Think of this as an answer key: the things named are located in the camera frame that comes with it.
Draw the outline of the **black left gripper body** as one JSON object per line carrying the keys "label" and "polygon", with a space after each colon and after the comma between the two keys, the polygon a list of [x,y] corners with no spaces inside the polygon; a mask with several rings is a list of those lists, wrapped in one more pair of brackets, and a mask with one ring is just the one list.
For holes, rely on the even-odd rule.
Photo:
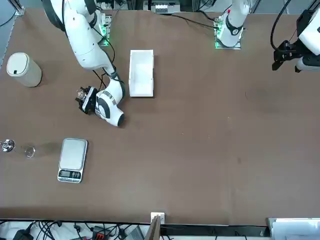
{"label": "black left gripper body", "polygon": [[295,42],[290,43],[288,40],[284,40],[281,43],[281,53],[283,55],[301,55],[302,42],[300,40],[296,40]]}

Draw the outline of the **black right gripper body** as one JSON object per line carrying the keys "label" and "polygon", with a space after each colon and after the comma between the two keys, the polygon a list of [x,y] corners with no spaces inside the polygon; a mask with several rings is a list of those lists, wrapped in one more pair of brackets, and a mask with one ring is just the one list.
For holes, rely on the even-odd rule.
{"label": "black right gripper body", "polygon": [[98,89],[93,86],[87,87],[88,93],[84,94],[84,103],[82,105],[82,109],[85,110],[85,114],[90,114],[95,112],[96,108],[96,95],[98,93]]}

